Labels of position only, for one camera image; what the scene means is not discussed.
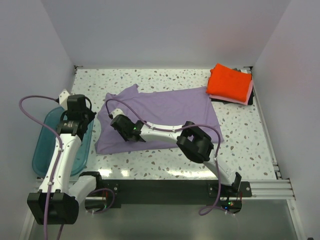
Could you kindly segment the folded orange t shirt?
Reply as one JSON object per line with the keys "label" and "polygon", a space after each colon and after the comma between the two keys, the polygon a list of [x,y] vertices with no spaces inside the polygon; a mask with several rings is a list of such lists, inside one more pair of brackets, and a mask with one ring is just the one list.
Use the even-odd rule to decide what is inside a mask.
{"label": "folded orange t shirt", "polygon": [[251,80],[251,73],[236,71],[217,63],[210,70],[206,93],[244,102]]}

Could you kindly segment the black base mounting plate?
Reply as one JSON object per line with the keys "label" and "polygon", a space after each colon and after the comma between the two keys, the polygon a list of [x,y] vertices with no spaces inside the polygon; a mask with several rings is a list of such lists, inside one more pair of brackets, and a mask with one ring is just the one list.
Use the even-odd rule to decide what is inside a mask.
{"label": "black base mounting plate", "polygon": [[91,193],[84,205],[87,210],[120,208],[122,205],[205,205],[215,202],[218,194],[217,180],[103,180],[103,188]]}

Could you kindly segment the teal plastic bin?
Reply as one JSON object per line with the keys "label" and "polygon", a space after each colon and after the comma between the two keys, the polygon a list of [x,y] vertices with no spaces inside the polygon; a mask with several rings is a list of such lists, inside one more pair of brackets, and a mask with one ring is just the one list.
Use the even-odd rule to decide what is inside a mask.
{"label": "teal plastic bin", "polygon": [[[48,125],[52,129],[55,129],[58,123],[60,122],[60,117],[63,111],[64,109],[62,107],[57,107],[51,110],[46,115],[44,119],[44,124]],[[85,166],[87,165],[93,126],[94,122],[92,121],[88,125],[88,129],[84,134],[81,146],[79,147],[76,153],[72,170],[70,173],[71,176],[79,174],[82,170],[84,170]],[[40,131],[32,159],[32,169],[40,178],[44,178],[46,176],[55,150],[55,142],[55,135],[50,130],[43,127]]]}

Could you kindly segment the aluminium frame rail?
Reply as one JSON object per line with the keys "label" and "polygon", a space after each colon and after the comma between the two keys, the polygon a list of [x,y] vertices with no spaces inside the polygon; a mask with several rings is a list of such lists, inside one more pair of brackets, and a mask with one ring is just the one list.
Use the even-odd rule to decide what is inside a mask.
{"label": "aluminium frame rail", "polygon": [[250,180],[252,198],[256,200],[295,200],[289,179]]}

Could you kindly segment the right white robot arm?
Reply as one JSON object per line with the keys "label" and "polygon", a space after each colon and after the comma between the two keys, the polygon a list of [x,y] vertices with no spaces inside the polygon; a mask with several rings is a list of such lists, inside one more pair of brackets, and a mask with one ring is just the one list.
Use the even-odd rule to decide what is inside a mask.
{"label": "right white robot arm", "polygon": [[218,178],[227,196],[233,197],[241,190],[241,175],[227,163],[218,160],[221,136],[216,129],[212,128],[218,137],[217,147],[214,147],[212,138],[202,130],[210,126],[204,124],[187,121],[184,125],[168,126],[141,120],[134,123],[124,113],[111,113],[109,117],[111,127],[126,142],[160,141],[176,144],[187,159],[203,164]]}

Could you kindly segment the purple t shirt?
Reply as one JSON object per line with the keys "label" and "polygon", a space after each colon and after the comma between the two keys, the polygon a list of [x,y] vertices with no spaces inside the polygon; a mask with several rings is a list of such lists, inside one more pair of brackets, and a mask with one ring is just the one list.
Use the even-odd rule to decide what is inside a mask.
{"label": "purple t shirt", "polygon": [[162,92],[139,92],[138,85],[125,88],[119,94],[107,93],[107,104],[97,115],[101,125],[100,136],[95,143],[97,154],[109,155],[133,151],[176,148],[175,143],[162,141],[130,142],[125,141],[114,130],[108,112],[121,109],[133,122],[139,118],[166,126],[183,125],[187,121],[204,124],[203,130],[210,135],[213,143],[223,140],[220,124],[206,88],[171,90]]}

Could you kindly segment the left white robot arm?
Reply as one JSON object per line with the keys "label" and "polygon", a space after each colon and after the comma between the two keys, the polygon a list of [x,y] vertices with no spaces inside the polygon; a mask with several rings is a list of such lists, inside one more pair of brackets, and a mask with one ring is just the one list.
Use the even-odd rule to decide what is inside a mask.
{"label": "left white robot arm", "polygon": [[83,94],[63,91],[56,102],[64,109],[58,124],[55,128],[43,124],[55,136],[50,165],[38,191],[27,197],[27,205],[40,225],[74,224],[86,196],[99,196],[104,190],[97,171],[80,174],[69,186],[77,152],[96,116],[91,101]]}

